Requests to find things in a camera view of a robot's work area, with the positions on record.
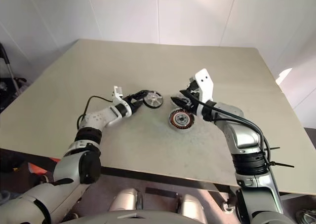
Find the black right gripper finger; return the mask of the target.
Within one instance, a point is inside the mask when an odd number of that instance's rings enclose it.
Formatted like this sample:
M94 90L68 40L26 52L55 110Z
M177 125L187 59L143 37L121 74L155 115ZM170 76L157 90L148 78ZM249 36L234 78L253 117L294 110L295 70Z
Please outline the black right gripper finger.
M170 97L170 98L173 104L179 108L187 109L192 104L191 101L187 98L182 98L182 97Z
M194 96L194 94L188 90L188 89L183 89L179 91L180 94L182 95L180 97L180 100L184 103L198 103L198 99Z

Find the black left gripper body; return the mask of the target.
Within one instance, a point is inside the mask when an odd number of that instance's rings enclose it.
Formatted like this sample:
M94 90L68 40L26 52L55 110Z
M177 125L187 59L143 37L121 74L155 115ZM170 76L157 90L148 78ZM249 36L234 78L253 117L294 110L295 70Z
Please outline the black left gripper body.
M128 103L129 107L131 108L131 113L134 114L136 113L137 111L134 111L134 102L137 101L137 100L134 100L129 96L126 97L126 102Z

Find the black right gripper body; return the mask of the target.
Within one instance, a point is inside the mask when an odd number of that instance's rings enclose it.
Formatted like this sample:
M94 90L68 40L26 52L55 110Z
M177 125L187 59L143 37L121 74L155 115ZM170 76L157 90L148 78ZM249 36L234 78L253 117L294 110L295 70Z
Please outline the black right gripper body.
M190 90L194 94L194 96L198 99L198 103L193 103L194 111L202 111L204 107L200 103L202 102L202 89L199 87L198 83L190 82L186 89Z

